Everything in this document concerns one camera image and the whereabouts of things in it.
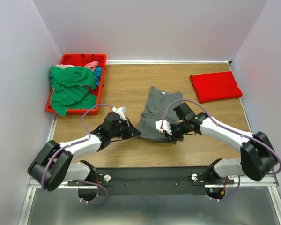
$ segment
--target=pink cloth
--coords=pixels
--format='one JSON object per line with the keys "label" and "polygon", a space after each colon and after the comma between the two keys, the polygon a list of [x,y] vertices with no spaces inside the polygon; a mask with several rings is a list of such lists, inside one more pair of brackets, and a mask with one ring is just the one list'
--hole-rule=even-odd
{"label": "pink cloth", "polygon": [[93,62],[86,64],[84,67],[86,67],[87,69],[90,69],[91,71],[94,72],[98,65],[99,65],[98,61],[93,61]]}
{"label": "pink cloth", "polygon": [[62,68],[62,69],[69,68],[69,67],[74,67],[73,65],[63,65],[63,64],[57,64],[55,66],[59,67],[59,68]]}

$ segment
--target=white baseboard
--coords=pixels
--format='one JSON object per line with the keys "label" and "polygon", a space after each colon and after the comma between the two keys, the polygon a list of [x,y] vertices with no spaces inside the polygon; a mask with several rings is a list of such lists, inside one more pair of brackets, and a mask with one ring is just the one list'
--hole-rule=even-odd
{"label": "white baseboard", "polygon": [[193,60],[107,60],[106,64],[191,64],[191,63],[228,63],[228,61],[193,61]]}

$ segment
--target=blue cloth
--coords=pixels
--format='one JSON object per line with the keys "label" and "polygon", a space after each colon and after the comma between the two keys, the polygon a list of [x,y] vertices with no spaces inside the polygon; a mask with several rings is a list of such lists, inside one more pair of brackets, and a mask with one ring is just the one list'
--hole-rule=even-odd
{"label": "blue cloth", "polygon": [[94,75],[95,75],[95,83],[99,87],[100,86],[101,75],[102,75],[102,68],[101,67],[97,67],[95,69],[95,71],[94,71]]}

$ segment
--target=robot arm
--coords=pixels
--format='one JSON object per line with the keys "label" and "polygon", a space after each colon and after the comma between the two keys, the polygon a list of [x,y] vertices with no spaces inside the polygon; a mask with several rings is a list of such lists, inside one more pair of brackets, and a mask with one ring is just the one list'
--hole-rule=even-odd
{"label": "robot arm", "polygon": [[83,138],[61,143],[54,140],[48,141],[30,164],[28,174],[41,183],[45,167],[50,158],[57,150],[68,146],[56,156],[46,172],[45,189],[53,191],[63,181],[86,179],[93,171],[93,166],[87,162],[71,164],[73,160],[106,148],[111,143],[112,138],[125,140],[141,135],[141,132],[134,128],[129,119],[125,117],[125,111],[125,107],[114,108],[113,112],[107,114],[102,125]]}
{"label": "robot arm", "polygon": [[255,138],[273,149],[266,134],[241,131],[213,118],[216,124],[206,113],[201,112],[196,115],[186,103],[174,108],[174,112],[182,122],[171,124],[164,121],[162,127],[161,120],[156,122],[156,129],[161,133],[164,132],[170,140],[182,141],[183,135],[195,132],[213,137],[240,152],[240,158],[220,158],[214,161],[206,172],[198,175],[199,179],[212,182],[229,175],[246,175],[252,180],[260,181],[277,164],[277,159],[271,152],[249,139],[250,137]]}

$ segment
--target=gray cloth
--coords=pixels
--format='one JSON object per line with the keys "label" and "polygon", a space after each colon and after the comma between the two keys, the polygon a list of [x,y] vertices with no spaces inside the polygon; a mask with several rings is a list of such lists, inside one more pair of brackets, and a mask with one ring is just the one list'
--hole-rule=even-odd
{"label": "gray cloth", "polygon": [[[169,142],[168,138],[165,137],[164,134],[158,132],[155,122],[163,119],[164,111],[171,102],[181,98],[181,92],[168,93],[158,90],[155,87],[151,87],[145,109],[140,116],[140,123],[137,127],[142,134],[140,137],[160,143]],[[173,108],[178,106],[180,103],[181,102],[177,102],[169,108],[165,117],[169,123],[177,124],[179,122]]]}

